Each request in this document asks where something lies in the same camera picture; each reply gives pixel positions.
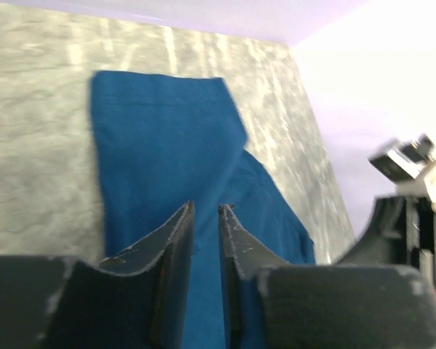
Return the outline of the blue t shirt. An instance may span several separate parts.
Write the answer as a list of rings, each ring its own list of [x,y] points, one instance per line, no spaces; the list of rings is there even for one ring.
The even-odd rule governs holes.
[[[195,204],[195,247],[183,345],[223,348],[218,209],[294,264],[313,264],[309,233],[266,169],[245,150],[246,130],[221,78],[99,71],[90,115],[114,255]]]

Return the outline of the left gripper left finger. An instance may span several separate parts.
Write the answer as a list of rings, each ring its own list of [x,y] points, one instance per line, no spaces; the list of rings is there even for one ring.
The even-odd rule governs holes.
[[[0,255],[0,348],[180,348],[195,210],[90,265]]]

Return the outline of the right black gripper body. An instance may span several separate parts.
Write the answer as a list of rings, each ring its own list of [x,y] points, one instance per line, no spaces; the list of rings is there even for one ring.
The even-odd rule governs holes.
[[[436,293],[436,204],[416,196],[376,198],[364,234],[338,262],[409,265]]]

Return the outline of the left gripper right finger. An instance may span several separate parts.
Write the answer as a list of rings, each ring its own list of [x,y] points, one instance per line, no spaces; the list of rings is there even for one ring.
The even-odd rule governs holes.
[[[219,210],[228,348],[436,348],[436,294],[405,265],[293,265]]]

